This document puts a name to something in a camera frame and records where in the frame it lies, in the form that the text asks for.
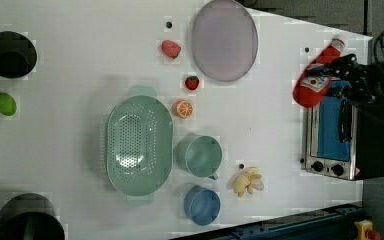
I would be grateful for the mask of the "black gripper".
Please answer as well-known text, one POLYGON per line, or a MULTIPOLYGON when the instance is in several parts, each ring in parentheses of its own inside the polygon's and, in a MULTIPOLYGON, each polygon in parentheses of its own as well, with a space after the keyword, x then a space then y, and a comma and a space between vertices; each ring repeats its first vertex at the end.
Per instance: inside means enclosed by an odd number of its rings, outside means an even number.
POLYGON ((355 54, 339 57, 326 65, 327 73, 342 85, 331 86, 327 96, 356 104, 375 104, 384 100, 384 70, 378 64, 357 62, 355 54))

